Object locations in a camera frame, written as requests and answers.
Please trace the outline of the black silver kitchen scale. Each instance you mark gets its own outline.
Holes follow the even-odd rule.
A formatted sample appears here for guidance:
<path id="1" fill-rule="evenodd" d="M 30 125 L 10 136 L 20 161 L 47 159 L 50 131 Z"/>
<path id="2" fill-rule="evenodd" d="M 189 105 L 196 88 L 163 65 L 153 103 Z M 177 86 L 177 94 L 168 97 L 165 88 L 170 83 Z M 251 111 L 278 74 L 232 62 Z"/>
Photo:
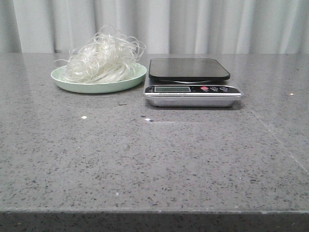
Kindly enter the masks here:
<path id="1" fill-rule="evenodd" d="M 154 58 L 144 96 L 159 107 L 230 107 L 242 91 L 229 85 L 230 73 L 211 58 Z"/>

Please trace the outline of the white pleated curtain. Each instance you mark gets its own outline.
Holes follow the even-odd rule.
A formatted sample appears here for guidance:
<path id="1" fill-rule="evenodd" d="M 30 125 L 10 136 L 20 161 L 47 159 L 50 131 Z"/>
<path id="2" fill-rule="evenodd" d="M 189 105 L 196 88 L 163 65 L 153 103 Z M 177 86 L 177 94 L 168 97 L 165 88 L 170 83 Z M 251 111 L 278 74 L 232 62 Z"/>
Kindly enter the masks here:
<path id="1" fill-rule="evenodd" d="M 306 0 L 3 0 L 2 52 L 66 53 L 103 26 L 161 54 L 306 54 Z"/>

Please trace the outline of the white vermicelli noodle bundle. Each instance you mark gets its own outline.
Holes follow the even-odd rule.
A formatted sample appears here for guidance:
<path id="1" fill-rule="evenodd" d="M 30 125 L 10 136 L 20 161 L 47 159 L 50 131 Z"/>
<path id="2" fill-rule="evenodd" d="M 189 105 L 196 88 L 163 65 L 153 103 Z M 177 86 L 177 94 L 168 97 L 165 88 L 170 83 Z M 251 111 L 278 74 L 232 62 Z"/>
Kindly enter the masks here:
<path id="1" fill-rule="evenodd" d="M 78 84 L 109 84 L 133 78 L 146 44 L 128 36 L 112 25 L 104 25 L 85 45 L 69 52 L 67 59 L 56 59 L 55 67 L 64 65 L 62 79 Z"/>

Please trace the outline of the light green round plate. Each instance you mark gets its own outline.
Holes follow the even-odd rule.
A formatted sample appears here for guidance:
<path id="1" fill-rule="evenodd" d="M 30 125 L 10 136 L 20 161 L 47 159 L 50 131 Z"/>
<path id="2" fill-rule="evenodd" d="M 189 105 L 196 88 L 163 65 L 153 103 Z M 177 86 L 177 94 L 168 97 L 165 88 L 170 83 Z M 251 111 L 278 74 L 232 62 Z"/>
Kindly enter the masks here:
<path id="1" fill-rule="evenodd" d="M 136 87 L 137 85 L 142 83 L 147 73 L 147 68 L 137 63 L 135 73 L 133 73 L 127 80 L 104 84 L 81 84 L 64 81 L 62 74 L 65 67 L 66 66 L 56 68 L 51 72 L 51 77 L 54 80 L 55 84 L 61 89 L 84 94 L 112 93 L 127 90 Z"/>

